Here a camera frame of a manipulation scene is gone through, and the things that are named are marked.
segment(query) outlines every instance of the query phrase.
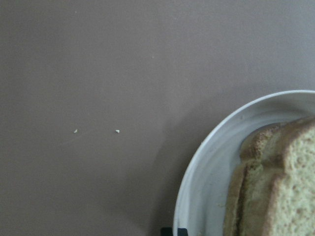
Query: tabletop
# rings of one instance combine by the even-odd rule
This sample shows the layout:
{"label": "tabletop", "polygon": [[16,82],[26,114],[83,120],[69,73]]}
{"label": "tabletop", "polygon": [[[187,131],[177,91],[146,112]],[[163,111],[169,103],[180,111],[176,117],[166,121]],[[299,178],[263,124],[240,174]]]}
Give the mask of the tabletop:
{"label": "tabletop", "polygon": [[4,236],[155,236],[227,115],[315,89],[308,0],[0,2]]}

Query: plate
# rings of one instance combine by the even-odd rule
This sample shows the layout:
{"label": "plate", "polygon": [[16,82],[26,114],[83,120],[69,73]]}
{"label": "plate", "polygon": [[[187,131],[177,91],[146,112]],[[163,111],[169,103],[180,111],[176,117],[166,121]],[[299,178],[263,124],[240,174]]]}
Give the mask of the plate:
{"label": "plate", "polygon": [[291,90],[256,99],[226,117],[202,142],[183,177],[173,234],[221,236],[228,185],[240,163],[241,142],[254,130],[275,122],[315,114],[315,91]]}

